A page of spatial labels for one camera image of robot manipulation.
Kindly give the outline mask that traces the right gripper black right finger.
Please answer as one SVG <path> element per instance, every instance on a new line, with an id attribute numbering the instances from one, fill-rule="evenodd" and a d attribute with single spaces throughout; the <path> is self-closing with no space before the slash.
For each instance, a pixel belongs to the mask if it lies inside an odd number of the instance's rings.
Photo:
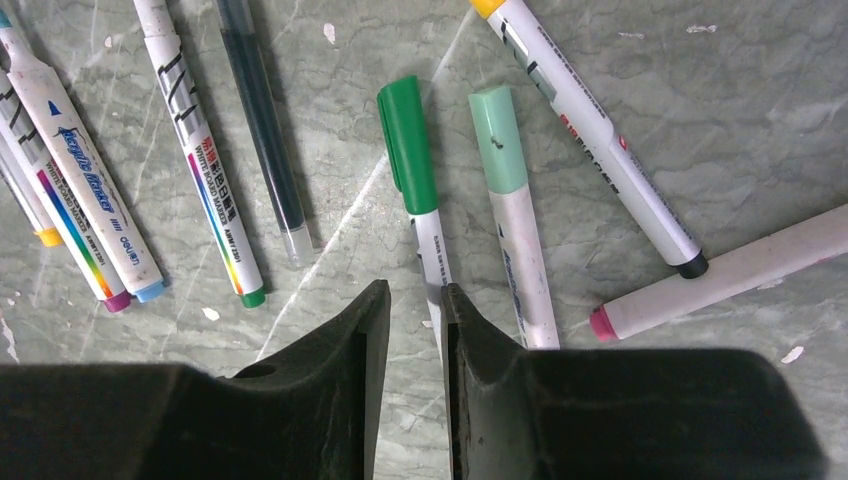
<path id="1" fill-rule="evenodd" d="M 741 349 L 529 350 L 441 292 L 455 479 L 825 479 L 784 377 Z"/>

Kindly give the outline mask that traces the pink cap yellow tip pen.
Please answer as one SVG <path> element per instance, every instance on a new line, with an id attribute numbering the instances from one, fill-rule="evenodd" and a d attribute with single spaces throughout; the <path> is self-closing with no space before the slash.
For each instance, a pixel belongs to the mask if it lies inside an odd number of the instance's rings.
<path id="1" fill-rule="evenodd" d="M 5 150 L 1 151 L 1 175 L 29 221 L 33 234 L 45 247 L 62 245 L 63 240 L 57 228 L 21 170 L 14 165 L 12 155 Z"/>

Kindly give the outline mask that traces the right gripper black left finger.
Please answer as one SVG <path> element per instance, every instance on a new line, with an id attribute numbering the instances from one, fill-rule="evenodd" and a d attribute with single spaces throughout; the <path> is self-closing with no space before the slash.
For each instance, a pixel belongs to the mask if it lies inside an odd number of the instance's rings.
<path id="1" fill-rule="evenodd" d="M 391 291 L 232 377 L 179 363 L 4 366 L 5 479 L 369 479 Z"/>

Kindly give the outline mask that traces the green cap pen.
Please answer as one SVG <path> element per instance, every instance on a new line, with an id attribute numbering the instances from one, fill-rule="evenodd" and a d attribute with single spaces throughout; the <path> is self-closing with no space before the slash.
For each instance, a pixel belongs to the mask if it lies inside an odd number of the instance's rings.
<path id="1" fill-rule="evenodd" d="M 8 117 L 15 142 L 46 148 L 126 291 L 142 303 L 159 297 L 162 273 L 58 74 L 35 56 L 6 13 L 1 44 L 10 59 L 11 98 L 18 102 Z"/>

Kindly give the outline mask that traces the green tip pen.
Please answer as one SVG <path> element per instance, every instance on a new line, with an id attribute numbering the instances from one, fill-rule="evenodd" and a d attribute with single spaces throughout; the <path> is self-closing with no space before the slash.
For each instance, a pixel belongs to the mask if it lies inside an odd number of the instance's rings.
<path id="1" fill-rule="evenodd" d="M 377 95 L 377 106 L 393 180 L 416 237 L 430 321 L 443 359 L 441 289 L 452 282 L 452 275 L 418 77 L 410 75 L 385 85 Z"/>

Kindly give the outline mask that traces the yellow cap purple tip pen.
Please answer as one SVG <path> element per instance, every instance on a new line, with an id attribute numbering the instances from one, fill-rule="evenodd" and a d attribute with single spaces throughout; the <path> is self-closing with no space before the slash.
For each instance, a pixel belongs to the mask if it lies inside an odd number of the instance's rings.
<path id="1" fill-rule="evenodd" d="M 128 308 L 132 296 L 5 73 L 1 74 L 1 134 L 96 299 L 111 313 Z"/>

